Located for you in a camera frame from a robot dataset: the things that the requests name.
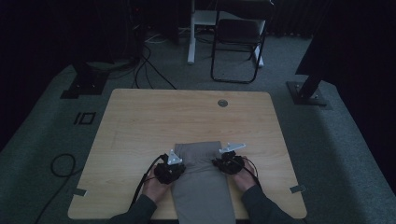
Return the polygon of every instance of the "hand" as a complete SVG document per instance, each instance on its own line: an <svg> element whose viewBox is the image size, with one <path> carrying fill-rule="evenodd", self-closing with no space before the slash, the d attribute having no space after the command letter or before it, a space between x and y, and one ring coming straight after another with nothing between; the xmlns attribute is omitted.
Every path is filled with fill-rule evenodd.
<svg viewBox="0 0 396 224"><path fill-rule="evenodd" d="M166 191L171 188L172 184L165 185L160 183L160 181L158 181L158 179L154 175L155 167L156 165L151 168L149 175L146 178L142 194L148 196L155 203L158 203L163 195L166 193Z"/></svg>
<svg viewBox="0 0 396 224"><path fill-rule="evenodd" d="M250 163L248 162L248 158L243 157L243 159L245 161L245 168L247 168L251 173L254 174L253 167L251 167ZM240 190L242 190L242 192L245 192L256 185L256 182L254 181L251 174L245 169L242 169L239 173L235 175L231 175L231 177L233 178L233 181L235 181L236 186Z"/></svg>

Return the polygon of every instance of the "folded fabric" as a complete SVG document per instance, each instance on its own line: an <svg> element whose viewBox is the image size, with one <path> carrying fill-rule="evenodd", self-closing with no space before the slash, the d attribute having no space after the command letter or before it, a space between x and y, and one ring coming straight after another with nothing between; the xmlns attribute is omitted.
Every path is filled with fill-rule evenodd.
<svg viewBox="0 0 396 224"><path fill-rule="evenodd" d="M172 187L180 224L234 224L227 176L212 164L221 142L176 144L186 171Z"/></svg>

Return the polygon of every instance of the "person's left hand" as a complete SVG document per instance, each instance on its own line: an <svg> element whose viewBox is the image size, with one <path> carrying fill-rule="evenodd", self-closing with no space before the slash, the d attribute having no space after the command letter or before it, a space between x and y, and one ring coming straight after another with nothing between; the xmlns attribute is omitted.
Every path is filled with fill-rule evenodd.
<svg viewBox="0 0 396 224"><path fill-rule="evenodd" d="M158 203L163 198L163 195L166 193L166 191L171 188L172 184L166 185L160 183L160 181L154 175L155 167L156 165L151 168L149 175L146 178L147 181L143 186L142 194L148 196L155 203Z"/></svg>

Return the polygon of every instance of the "black chair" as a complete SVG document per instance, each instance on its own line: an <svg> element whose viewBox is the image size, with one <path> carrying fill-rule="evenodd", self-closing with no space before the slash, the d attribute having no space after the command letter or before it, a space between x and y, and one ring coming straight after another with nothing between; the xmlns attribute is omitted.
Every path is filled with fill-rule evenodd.
<svg viewBox="0 0 396 224"><path fill-rule="evenodd" d="M270 0L218 0L215 34L212 45L212 64L210 76L215 81L232 83L251 83L256 79L259 69L262 47L264 45L266 28L272 19L275 7ZM220 12L228 12L239 19L222 19ZM260 27L258 21L264 21L264 26ZM215 53L218 49L217 44L248 46L250 47L251 60L255 50L260 46L257 56L253 78L250 80L233 80L216 78L214 75Z"/></svg>

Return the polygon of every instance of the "gray carpet floor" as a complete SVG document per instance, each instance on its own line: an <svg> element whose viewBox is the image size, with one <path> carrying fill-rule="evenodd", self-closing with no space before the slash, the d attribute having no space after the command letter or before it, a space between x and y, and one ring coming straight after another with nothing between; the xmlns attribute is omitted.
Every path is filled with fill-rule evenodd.
<svg viewBox="0 0 396 224"><path fill-rule="evenodd" d="M396 199L379 171L353 118L336 88L321 82L319 90L331 107L295 105L287 81L304 82L294 75L310 39L268 36L264 46L264 67L255 82L230 84L214 82L209 75L210 45L197 42L195 64L187 64L189 39L179 45L153 38L147 46L149 61L181 90L267 91L271 94L292 165L303 193L307 223L396 223ZM252 62L231 62L234 52L221 51L217 71L231 76L252 74ZM93 63L108 67L105 63ZM76 73L71 66L56 76L35 108L0 154L0 220L4 223L34 223L47 201L65 178L51 173L52 160L70 153L76 169L84 166L111 92L131 88L134 71L110 74L103 94L60 99ZM149 66L139 72L140 88L172 89ZM78 113L96 116L91 125L75 124ZM72 162L61 159L54 164L60 174L70 172ZM79 175L73 175L48 206L39 223L105 223L105 220L72 220L67 216L72 190Z"/></svg>

